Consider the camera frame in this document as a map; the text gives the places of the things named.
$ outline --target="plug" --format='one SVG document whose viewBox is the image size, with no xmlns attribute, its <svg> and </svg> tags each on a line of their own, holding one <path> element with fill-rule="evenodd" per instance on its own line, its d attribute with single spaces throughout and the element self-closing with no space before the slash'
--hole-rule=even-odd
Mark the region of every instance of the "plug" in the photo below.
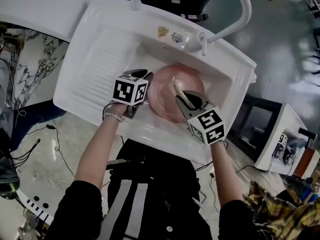
<svg viewBox="0 0 320 240">
<path fill-rule="evenodd" d="M 55 129 L 56 129 L 56 127 L 54 127 L 54 126 L 51 125 L 51 124 L 47 124 L 45 127 L 47 127 L 47 128 L 50 129 L 50 130 L 55 130 Z"/>
</svg>

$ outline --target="gray floor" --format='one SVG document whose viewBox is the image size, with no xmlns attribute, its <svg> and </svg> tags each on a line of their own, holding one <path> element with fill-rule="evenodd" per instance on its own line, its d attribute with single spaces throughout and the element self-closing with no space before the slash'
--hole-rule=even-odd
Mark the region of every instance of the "gray floor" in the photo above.
<svg viewBox="0 0 320 240">
<path fill-rule="evenodd" d="M 305 0 L 251 0 L 252 17 L 241 30 L 225 37 L 256 63 L 257 82 L 252 96 L 289 103 L 306 127 L 318 131 L 320 122 L 320 70 L 313 28 L 319 24 Z M 239 0 L 210 0 L 203 26 L 214 33 L 241 15 Z"/>
</svg>

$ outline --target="person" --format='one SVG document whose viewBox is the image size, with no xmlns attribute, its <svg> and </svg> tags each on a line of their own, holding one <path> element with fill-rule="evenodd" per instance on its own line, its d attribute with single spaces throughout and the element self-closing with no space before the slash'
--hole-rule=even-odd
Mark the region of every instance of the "person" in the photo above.
<svg viewBox="0 0 320 240">
<path fill-rule="evenodd" d="M 109 111 L 121 116 L 126 108 L 115 104 Z M 117 158 L 143 155 L 145 162 L 112 170 L 109 211 L 103 218 L 101 188 L 118 124 L 117 118 L 106 116 L 90 140 L 45 240 L 211 240 L 210 227 L 193 200 L 200 200 L 200 185 L 191 162 L 130 139 Z M 258 239 L 225 146 L 216 142 L 210 147 L 221 206 L 218 238 Z"/>
</svg>

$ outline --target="pink bowl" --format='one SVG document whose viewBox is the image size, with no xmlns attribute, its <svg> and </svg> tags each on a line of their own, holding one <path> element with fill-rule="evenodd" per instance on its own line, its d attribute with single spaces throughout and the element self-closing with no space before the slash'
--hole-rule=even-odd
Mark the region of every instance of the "pink bowl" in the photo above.
<svg viewBox="0 0 320 240">
<path fill-rule="evenodd" d="M 182 91 L 196 91 L 204 94 L 205 89 L 199 73 L 183 64 L 165 66 L 154 74 L 147 93 L 149 105 L 160 117 L 181 123 L 186 119 L 176 102 L 173 77 Z"/>
</svg>

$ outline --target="white sink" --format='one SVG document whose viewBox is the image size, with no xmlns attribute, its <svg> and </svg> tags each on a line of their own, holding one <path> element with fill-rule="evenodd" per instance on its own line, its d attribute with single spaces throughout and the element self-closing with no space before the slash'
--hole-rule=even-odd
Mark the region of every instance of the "white sink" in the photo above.
<svg viewBox="0 0 320 240">
<path fill-rule="evenodd" d="M 158 37 L 159 27 L 166 27 L 167 35 Z M 208 44 L 206 56 L 200 51 L 187 52 L 186 43 L 199 32 L 213 35 L 184 18 L 148 5 L 132 11 L 126 0 L 93 0 L 67 50 L 54 104 L 100 125 L 116 76 L 127 69 L 156 72 L 181 63 L 200 72 L 205 94 L 220 107 L 228 132 L 256 64 L 222 39 Z M 173 33 L 183 36 L 182 41 L 175 42 Z M 186 124 L 159 117 L 148 104 L 140 106 L 133 119 L 126 118 L 117 133 L 199 164 L 211 160 L 210 149 L 191 136 Z"/>
</svg>

